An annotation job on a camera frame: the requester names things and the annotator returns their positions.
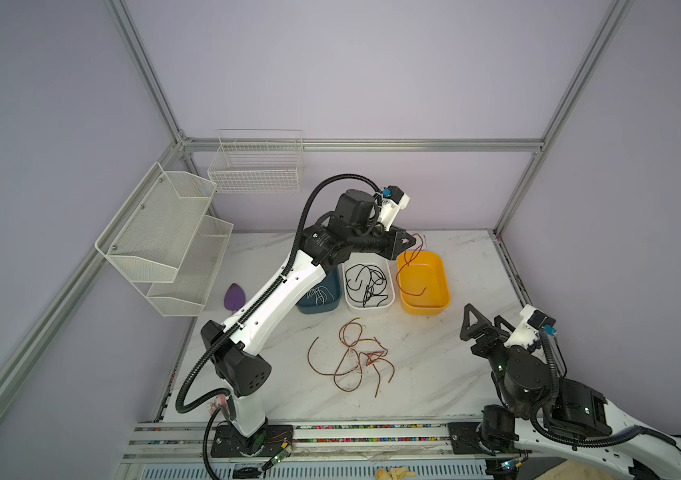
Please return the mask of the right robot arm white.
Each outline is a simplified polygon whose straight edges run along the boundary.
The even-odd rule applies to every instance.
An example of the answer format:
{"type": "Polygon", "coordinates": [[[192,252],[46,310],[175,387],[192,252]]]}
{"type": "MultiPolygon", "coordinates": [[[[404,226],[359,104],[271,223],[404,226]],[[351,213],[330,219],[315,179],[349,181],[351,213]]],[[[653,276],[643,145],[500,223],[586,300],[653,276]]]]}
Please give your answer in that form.
{"type": "Polygon", "coordinates": [[[616,479],[681,479],[681,435],[635,419],[566,375],[555,321],[528,305],[520,322],[463,308],[459,337],[486,360],[498,397],[478,422],[452,422],[454,454],[489,457],[488,475],[514,478],[532,455],[599,468],[616,479]]]}

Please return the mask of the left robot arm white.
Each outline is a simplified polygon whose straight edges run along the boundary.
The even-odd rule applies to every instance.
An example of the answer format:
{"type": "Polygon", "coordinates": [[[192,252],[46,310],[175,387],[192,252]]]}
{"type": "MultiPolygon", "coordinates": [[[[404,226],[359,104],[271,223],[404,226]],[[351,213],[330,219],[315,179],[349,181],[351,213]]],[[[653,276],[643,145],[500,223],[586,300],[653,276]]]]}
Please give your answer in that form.
{"type": "Polygon", "coordinates": [[[396,226],[410,202],[399,187],[378,186],[354,173],[318,184],[304,203],[288,257],[244,306],[222,323],[202,327],[204,353],[180,384],[174,408],[190,413],[210,402],[240,452],[252,456],[268,441],[260,388],[272,374],[262,357],[266,340],[298,300],[354,253],[393,261],[415,238],[396,226]]]}

